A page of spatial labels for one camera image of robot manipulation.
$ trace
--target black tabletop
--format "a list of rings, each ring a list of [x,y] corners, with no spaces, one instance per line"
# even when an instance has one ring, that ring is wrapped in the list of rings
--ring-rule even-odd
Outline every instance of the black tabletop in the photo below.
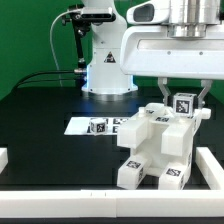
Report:
[[[199,89],[174,89],[196,92]],[[116,136],[67,136],[71,117],[130,117],[138,107],[162,102],[158,88],[140,88],[136,97],[117,102],[102,102],[81,96],[75,88],[21,88],[0,101],[0,147],[8,148],[8,165],[0,175],[0,190],[80,190],[118,189],[117,171],[129,157],[129,149],[118,147]],[[224,165],[224,105],[206,96],[212,109],[210,120],[202,121],[194,138],[195,147],[209,147]],[[140,189],[155,189],[158,178],[146,177]],[[186,189],[208,189],[197,166]],[[174,223],[179,219],[132,219],[132,223]],[[202,223],[223,223],[223,219],[199,219]],[[24,223],[28,220],[16,220]],[[123,223],[128,219],[63,220]],[[35,220],[35,223],[46,220]]]

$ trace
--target green wall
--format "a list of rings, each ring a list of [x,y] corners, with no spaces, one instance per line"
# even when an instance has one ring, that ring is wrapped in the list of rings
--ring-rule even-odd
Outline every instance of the green wall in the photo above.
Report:
[[[145,0],[116,0],[116,7],[125,16],[130,4]],[[55,70],[49,43],[53,20],[67,7],[80,0],[0,0],[0,99],[7,95],[22,77],[40,70]],[[60,22],[55,27],[54,44],[61,69],[76,68],[77,56],[71,24]],[[83,40],[85,57],[91,60],[91,33]],[[137,85],[156,85],[154,78],[135,78]],[[171,85],[200,85],[199,81],[173,80]],[[216,81],[212,93],[224,102],[224,82]]]

